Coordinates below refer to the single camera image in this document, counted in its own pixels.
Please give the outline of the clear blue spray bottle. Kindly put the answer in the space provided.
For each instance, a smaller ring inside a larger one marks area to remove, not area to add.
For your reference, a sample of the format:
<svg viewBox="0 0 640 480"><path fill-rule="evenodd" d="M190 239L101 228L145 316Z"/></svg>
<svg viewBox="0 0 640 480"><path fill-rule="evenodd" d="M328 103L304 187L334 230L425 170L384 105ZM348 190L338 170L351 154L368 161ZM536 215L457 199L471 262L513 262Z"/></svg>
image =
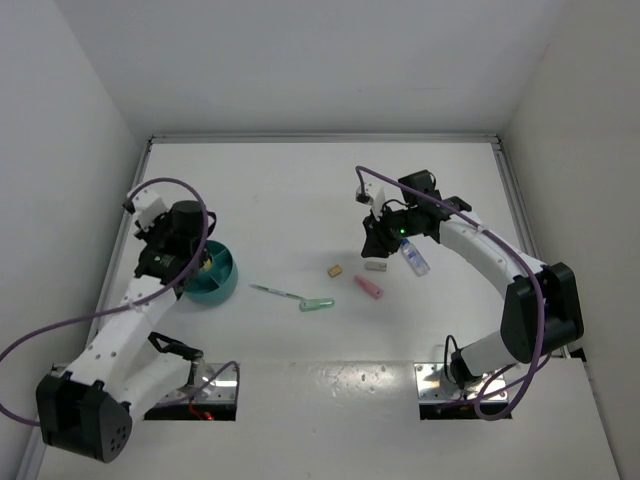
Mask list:
<svg viewBox="0 0 640 480"><path fill-rule="evenodd" d="M408 239L402 239L400 250L412 271L422 277L429 273L430 267L419 250Z"/></svg>

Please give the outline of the small tan eraser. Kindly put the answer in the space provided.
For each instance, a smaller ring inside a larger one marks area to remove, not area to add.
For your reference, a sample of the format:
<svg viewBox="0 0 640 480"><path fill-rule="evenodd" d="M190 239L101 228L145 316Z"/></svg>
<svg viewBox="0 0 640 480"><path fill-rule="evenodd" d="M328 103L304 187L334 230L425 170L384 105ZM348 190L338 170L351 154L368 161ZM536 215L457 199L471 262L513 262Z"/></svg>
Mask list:
<svg viewBox="0 0 640 480"><path fill-rule="evenodd" d="M334 278L342 273L342 267L340 265L334 265L327 270L328 275Z"/></svg>

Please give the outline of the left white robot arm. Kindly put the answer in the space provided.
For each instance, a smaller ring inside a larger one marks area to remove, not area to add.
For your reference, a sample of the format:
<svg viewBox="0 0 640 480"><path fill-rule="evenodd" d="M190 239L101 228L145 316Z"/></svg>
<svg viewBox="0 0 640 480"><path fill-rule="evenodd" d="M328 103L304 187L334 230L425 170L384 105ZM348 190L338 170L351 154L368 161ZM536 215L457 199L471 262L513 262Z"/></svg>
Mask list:
<svg viewBox="0 0 640 480"><path fill-rule="evenodd" d="M209 256L201 240L212 214L193 200L133 203L139 256L122 311L62 373L36 388L43 442L103 463L126 446L136 421L171 392L193 384L202 351L156 332Z"/></svg>

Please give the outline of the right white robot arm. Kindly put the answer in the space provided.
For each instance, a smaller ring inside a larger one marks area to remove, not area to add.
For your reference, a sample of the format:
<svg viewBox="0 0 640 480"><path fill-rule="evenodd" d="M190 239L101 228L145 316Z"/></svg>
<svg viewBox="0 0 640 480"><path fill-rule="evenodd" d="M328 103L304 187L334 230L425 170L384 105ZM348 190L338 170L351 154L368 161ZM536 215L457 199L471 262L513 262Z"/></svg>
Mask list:
<svg viewBox="0 0 640 480"><path fill-rule="evenodd" d="M363 221L364 258L387 258L414 236L431 238L468 262L504 301L499 329L447 360L451 383L465 388L503 367L529 364L584 335L574 272L520 252L486 228L457 196L444 198L435 176L422 170L398 180L402 192L393 209L382 186L361 180L357 202L370 208Z"/></svg>

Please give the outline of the beige eraser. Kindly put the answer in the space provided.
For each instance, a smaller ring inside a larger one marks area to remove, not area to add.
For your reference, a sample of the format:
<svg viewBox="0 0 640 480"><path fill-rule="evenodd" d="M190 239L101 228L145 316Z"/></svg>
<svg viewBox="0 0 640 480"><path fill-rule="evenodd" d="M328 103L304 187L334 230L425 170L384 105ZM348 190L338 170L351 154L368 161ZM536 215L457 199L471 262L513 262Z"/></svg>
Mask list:
<svg viewBox="0 0 640 480"><path fill-rule="evenodd" d="M379 261L366 261L365 269L369 271L379 271L386 272L387 271L387 263L379 262Z"/></svg>

